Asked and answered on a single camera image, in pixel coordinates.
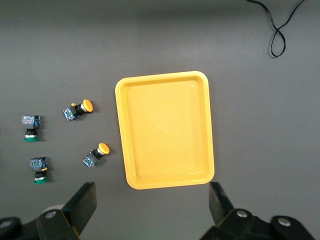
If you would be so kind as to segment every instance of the yellow tray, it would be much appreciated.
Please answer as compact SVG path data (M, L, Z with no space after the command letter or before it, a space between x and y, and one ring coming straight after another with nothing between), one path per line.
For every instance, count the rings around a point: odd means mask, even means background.
M213 178L209 85L202 72L124 78L115 97L132 188L205 184Z

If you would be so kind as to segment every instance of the wire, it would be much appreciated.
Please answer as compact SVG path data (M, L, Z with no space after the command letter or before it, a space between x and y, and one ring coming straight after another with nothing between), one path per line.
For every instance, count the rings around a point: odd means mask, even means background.
M282 29L285 25L287 25L290 21L290 19L292 18L293 14L295 13L295 11L297 10L297 8L305 1L305 0L302 0L295 8L294 10L292 11L292 13L290 14L288 20L282 24L280 27L276 27L275 26L275 22L274 22L274 19L272 17L272 14L271 12L269 11L269 9L264 5L262 4L261 2L259 1L254 1L254 0L247 0L248 2L250 3L254 3L254 4L259 4L261 7L263 7L263 9L266 11L266 13L268 14L268 17L271 21L271 24L272 24L272 27L273 27L273 31L274 31L274 34L273 34L273 38L272 38L272 41L271 41L271 46L270 46L270 52L272 54L272 58L276 59L278 57L280 57L286 50L286 38L285 36L282 34L282 32L280 31L280 29ZM275 41L275 38L276 38L276 35L280 36L282 41L283 41L283 49L282 49L282 52L280 54L275 54L274 51L273 51L273 46L274 46L274 41Z

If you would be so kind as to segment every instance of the green base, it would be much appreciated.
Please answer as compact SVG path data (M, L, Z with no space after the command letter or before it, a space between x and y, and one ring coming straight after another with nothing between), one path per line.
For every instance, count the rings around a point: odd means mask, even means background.
M37 137L28 137L24 139L26 142L36 142L39 141L39 138Z
M42 179L42 180L38 180L38 181L34 181L33 183L34 184L44 184L46 182L48 182L48 178L45 178L45 179Z

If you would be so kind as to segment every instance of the gray background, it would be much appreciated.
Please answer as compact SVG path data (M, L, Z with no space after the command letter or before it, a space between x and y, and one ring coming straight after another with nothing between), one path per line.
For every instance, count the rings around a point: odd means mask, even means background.
M277 26L298 0L263 0ZM135 190L125 178L115 86L125 77L201 71L209 79L219 181L235 207L300 220L320 239L320 2L306 0L272 59L263 9L244 0L0 1L0 217L33 220L95 181L82 239L199 239L213 225L208 184ZM281 42L276 41L276 49ZM62 110L90 99L94 113ZM42 116L39 142L21 117ZM83 157L111 153L95 168ZM50 182L29 159L47 156Z

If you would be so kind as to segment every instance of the screw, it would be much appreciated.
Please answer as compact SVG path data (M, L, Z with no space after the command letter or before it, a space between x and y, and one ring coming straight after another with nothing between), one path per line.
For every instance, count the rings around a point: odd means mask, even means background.
M236 211L236 214L240 217L240 218L246 218L248 217L248 213L246 211L243 210L238 210Z
M46 219L51 219L51 218L53 218L56 214L57 214L56 211L51 211L51 212L48 212L44 217L45 217Z
M11 224L12 224L12 220L4 221L3 223L0 224L0 229L3 229L5 227L9 227Z
M291 223L288 219L286 218L283 218L283 217L280 217L278 219L278 223L280 223L282 226L285 226L285 227L290 227L291 226Z

